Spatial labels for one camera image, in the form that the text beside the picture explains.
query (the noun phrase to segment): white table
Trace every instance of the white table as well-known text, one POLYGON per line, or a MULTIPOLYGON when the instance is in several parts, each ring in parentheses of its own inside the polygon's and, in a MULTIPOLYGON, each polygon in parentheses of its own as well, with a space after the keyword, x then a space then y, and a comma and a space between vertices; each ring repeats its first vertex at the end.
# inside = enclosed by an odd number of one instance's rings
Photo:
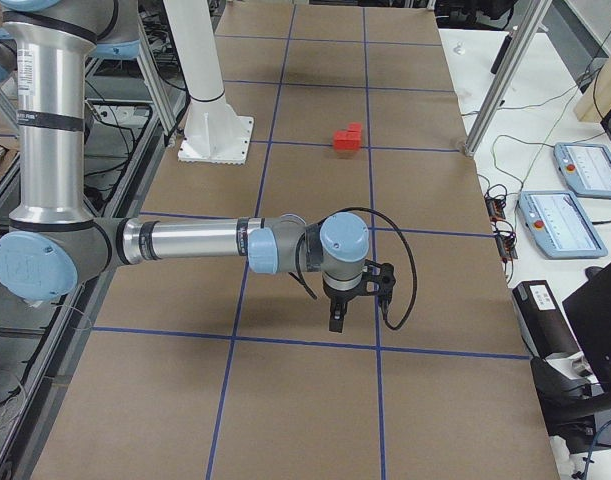
MULTIPOLYGON (((463 114, 480 108, 494 78, 489 70, 504 36, 504 32, 441 30, 443 48, 463 114)), ((539 33, 518 68, 505 95, 503 106, 540 104, 562 94, 573 85, 574 79, 549 38, 546 34, 539 33)), ((511 135, 527 142, 545 142, 553 145, 556 142, 585 139, 603 132, 600 124, 577 121, 573 108, 580 96, 580 92, 572 89, 561 98, 541 107, 499 110, 474 157, 478 172, 487 177, 492 184, 502 183, 510 192, 517 192, 519 183, 498 171, 493 165, 491 146, 499 135, 511 135), (563 112, 571 97, 574 98, 563 112), (560 122, 547 138, 548 132, 559 117, 560 122)), ((467 130, 472 126, 474 119, 475 115, 464 117, 467 130)), ((593 139, 592 142, 607 144, 611 150, 611 142, 605 134, 593 139)), ((511 139, 501 138, 497 141, 494 150, 498 165, 519 178, 525 177, 530 163, 538 154, 534 167, 525 181, 525 190, 567 189, 555 167, 551 148, 541 149, 539 146, 524 145, 511 139)), ((483 191, 487 189, 485 181, 481 182, 481 187, 483 191)), ((608 256, 597 260, 547 259, 537 249, 527 229, 515 220, 516 199, 516 195, 509 196, 505 209, 506 216, 514 224, 518 236, 519 259, 514 262, 510 288, 525 280, 545 279, 560 303, 586 281, 584 275, 586 267, 604 266, 611 261, 611 225, 596 227, 609 250, 608 256)), ((611 219, 611 200, 581 199, 580 201, 591 220, 611 219)), ((582 456, 573 456, 578 469, 584 466, 582 456)), ((611 451, 596 452, 593 459, 596 463, 590 468, 589 478, 611 480, 611 451)))

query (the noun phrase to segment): black strap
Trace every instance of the black strap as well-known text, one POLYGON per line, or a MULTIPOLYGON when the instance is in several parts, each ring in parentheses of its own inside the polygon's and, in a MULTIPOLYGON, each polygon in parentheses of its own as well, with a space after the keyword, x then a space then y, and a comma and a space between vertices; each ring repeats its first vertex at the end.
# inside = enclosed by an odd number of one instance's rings
POLYGON ((25 232, 78 232, 79 230, 92 228, 94 226, 94 221, 89 220, 87 222, 78 223, 31 223, 11 219, 9 226, 25 232))
POLYGON ((190 95, 192 100, 196 100, 197 102, 201 102, 201 103, 211 103, 211 102, 215 102, 216 100, 220 99, 223 97, 223 95, 225 95, 225 90, 223 90, 223 93, 221 93, 218 97, 214 97, 211 98, 209 100, 201 100, 199 98, 193 97, 192 95, 190 95))
POLYGON ((158 221, 145 222, 141 227, 140 235, 138 236, 138 247, 141 250, 141 255, 145 260, 160 260, 154 251, 154 243, 152 240, 152 232, 158 221))
POLYGON ((16 118, 20 127, 49 128, 67 132, 82 132, 85 130, 85 120, 68 115, 19 110, 16 118))
POLYGON ((239 218, 236 222, 236 246, 241 257, 247 256, 247 230, 249 228, 249 218, 239 218))
POLYGON ((107 232, 103 230, 103 228, 98 224, 94 223, 94 228, 100 232, 105 240, 105 245, 107 246, 107 261, 105 262, 105 266, 103 267, 103 271, 109 266, 109 262, 112 261, 112 242, 109 241, 109 237, 107 236, 107 232))
POLYGON ((73 23, 64 22, 55 18, 44 17, 43 15, 37 15, 30 12, 15 12, 5 11, 3 12, 3 23, 29 23, 38 27, 51 28, 52 30, 59 30, 61 32, 69 33, 71 35, 83 38, 92 43, 96 43, 96 34, 91 30, 74 25, 73 23))
POLYGON ((123 245, 123 232, 125 232, 125 226, 127 222, 129 222, 129 218, 124 218, 121 220, 121 223, 118 224, 118 228, 116 229, 116 253, 118 254, 118 258, 121 259, 121 262, 125 265, 131 265, 131 262, 127 259, 125 255, 125 246, 123 245))
POLYGON ((112 12, 112 18, 109 21, 109 24, 107 25, 105 30, 103 30, 101 33, 98 34, 99 41, 104 39, 110 33, 112 33, 112 30, 114 30, 114 27, 116 26, 117 20, 118 20, 118 0, 114 0, 114 11, 112 12))

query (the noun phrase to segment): grid line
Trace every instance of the grid line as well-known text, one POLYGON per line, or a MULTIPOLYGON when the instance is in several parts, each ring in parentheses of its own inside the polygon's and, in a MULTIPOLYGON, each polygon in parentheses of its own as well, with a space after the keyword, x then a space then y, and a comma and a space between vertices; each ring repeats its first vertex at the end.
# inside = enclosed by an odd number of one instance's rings
MULTIPOLYGON (((359 85, 328 85, 325 83, 298 83, 298 82, 270 82, 267 80, 244 80, 244 79, 224 79, 224 83, 242 83, 251 85, 284 85, 288 87, 312 87, 312 88, 348 88, 363 90, 366 87, 359 85)), ((412 87, 367 87, 370 90, 386 90, 399 92, 427 92, 427 93, 455 93, 454 90, 434 89, 434 88, 412 88, 412 87)))
MULTIPOLYGON (((374 208, 373 202, 370 201, 371 208, 374 208)), ((186 213, 170 213, 170 212, 153 212, 153 211, 142 211, 141 215, 149 215, 152 217, 167 217, 167 218, 185 218, 194 220, 229 220, 231 217, 220 217, 213 215, 193 215, 186 213)), ((369 227, 374 232, 395 232, 391 227, 377 227, 372 225, 369 227)), ((421 228, 400 228, 403 233, 416 233, 421 235, 446 235, 452 237, 474 237, 474 238, 494 238, 492 233, 476 233, 476 232, 457 232, 451 230, 425 230, 421 228)))
MULTIPOLYGON (((369 105, 369 54, 367 52, 367 19, 365 18, 365 8, 362 8, 362 19, 363 19, 363 53, 365 55, 365 106, 366 106, 366 117, 367 117, 367 163, 369 168, 369 206, 372 210, 375 210, 374 205, 374 168, 372 164, 372 129, 370 119, 370 105, 369 105)), ((376 229, 376 221, 374 214, 370 214, 370 223, 372 232, 376 229)), ((376 248, 376 235, 372 233, 372 256, 374 261, 378 261, 378 251, 376 248)), ((376 341, 376 394, 378 403, 378 437, 380 447, 380 467, 381 467, 381 480, 387 480, 387 452, 385 450, 385 411, 384 411, 384 398, 383 398, 383 359, 381 355, 381 327, 378 315, 378 303, 376 297, 374 297, 374 337, 376 341)))
MULTIPOLYGON (((217 34, 214 35, 216 38, 241 38, 247 40, 287 40, 285 37, 271 37, 262 35, 231 35, 231 34, 217 34)), ((411 45, 415 47, 443 47, 440 43, 423 43, 423 42, 386 42, 377 40, 332 40, 332 39, 320 39, 320 38, 291 38, 289 40, 299 42, 327 42, 327 43, 358 43, 358 44, 377 44, 377 45, 411 45)))
MULTIPOLYGON (((272 145, 294 145, 297 147, 328 147, 332 148, 331 143, 315 142, 292 142, 286 140, 252 140, 252 143, 264 143, 272 145)), ((403 152, 436 152, 436 153, 460 153, 457 148, 431 148, 431 147, 367 147, 362 146, 361 150, 396 150, 403 152)))
MULTIPOLYGON (((254 209, 254 216, 258 216, 258 212, 260 210, 260 206, 261 206, 261 201, 263 198, 263 190, 265 188, 265 178, 267 176, 267 165, 269 163, 269 156, 270 156, 270 152, 272 149, 272 137, 274 135, 274 127, 276 125, 276 116, 278 113, 278 105, 280 102, 280 98, 281 98, 281 90, 282 90, 282 82, 283 79, 285 78, 285 65, 287 64, 287 54, 289 52, 289 39, 292 35, 292 28, 294 27, 294 17, 296 15, 296 6, 294 5, 292 7, 292 16, 290 19, 290 24, 289 24, 289 31, 287 34, 287 42, 285 42, 285 54, 283 56, 283 65, 281 66, 281 76, 280 76, 280 82, 281 84, 278 85, 277 91, 276 91, 276 102, 274 104, 274 112, 273 112, 273 116, 272 116, 272 124, 270 127, 270 131, 269 131, 269 141, 268 141, 268 145, 267 145, 267 151, 265 152, 265 160, 263 163, 263 172, 261 174, 261 183, 258 187, 258 197, 256 200, 256 208, 254 209)), ((230 340, 230 347, 229 347, 229 352, 228 352, 228 356, 227 356, 227 364, 225 366, 225 374, 224 374, 224 378, 223 378, 223 384, 221 387, 221 396, 220 396, 220 400, 219 400, 219 404, 218 404, 218 413, 216 415, 216 423, 214 425, 214 433, 212 435, 212 445, 210 448, 210 455, 209 455, 209 460, 208 460, 208 464, 207 464, 207 471, 205 474, 205 479, 206 480, 211 480, 212 477, 212 471, 214 468, 214 460, 216 457, 216 448, 218 445, 218 437, 219 437, 219 433, 220 433, 220 425, 221 425, 221 420, 223 418, 223 409, 225 407, 225 399, 227 396, 227 386, 229 383, 229 375, 230 375, 230 371, 231 371, 231 367, 232 367, 232 361, 234 358, 234 349, 236 347, 236 334, 238 333, 238 324, 240 322, 240 318, 241 318, 241 312, 242 312, 242 308, 243 308, 243 299, 245 298, 245 288, 247 286, 247 277, 248 277, 248 273, 249 273, 249 263, 245 264, 245 270, 243 272, 243 281, 241 282, 241 290, 239 293, 239 297, 238 297, 238 305, 236 308, 236 318, 234 320, 234 326, 232 328, 232 338, 230 340)))
MULTIPOLYGON (((269 337, 251 337, 239 335, 222 335, 216 333, 200 333, 200 332, 184 332, 180 330, 150 330, 146 328, 130 328, 130 327, 112 327, 112 326, 94 326, 92 330, 95 332, 106 333, 125 333, 132 335, 152 335, 161 337, 185 337, 198 338, 203 340, 236 340, 237 342, 249 343, 268 343, 278 345, 295 345, 303 347, 321 347, 321 348, 340 348, 349 350, 372 350, 376 351, 375 345, 362 343, 341 343, 341 342, 321 342, 310 340, 296 340, 291 338, 269 338, 269 337)), ((473 357, 473 358, 488 358, 497 360, 529 360, 527 355, 518 355, 515 353, 492 353, 492 352, 467 352, 461 350, 440 350, 432 348, 416 348, 416 347, 394 347, 381 345, 382 352, 396 352, 418 355, 439 355, 448 357, 473 357)))

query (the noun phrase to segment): red block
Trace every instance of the red block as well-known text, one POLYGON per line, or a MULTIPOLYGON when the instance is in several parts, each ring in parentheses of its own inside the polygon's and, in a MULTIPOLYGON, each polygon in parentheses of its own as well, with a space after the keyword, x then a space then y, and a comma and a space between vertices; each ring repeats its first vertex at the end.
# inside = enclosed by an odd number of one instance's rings
POLYGON ((361 133, 363 131, 363 125, 359 122, 350 123, 349 127, 347 127, 347 131, 361 133))
POLYGON ((361 148, 360 123, 350 123, 347 130, 337 130, 334 132, 334 150, 358 150, 361 148))

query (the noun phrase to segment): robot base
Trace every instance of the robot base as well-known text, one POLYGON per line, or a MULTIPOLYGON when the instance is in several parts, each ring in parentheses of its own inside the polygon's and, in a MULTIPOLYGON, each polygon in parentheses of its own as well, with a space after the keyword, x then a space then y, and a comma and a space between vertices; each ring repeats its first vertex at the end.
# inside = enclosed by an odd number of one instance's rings
POLYGON ((211 103, 192 100, 178 159, 244 164, 253 128, 254 119, 236 115, 224 98, 211 103))

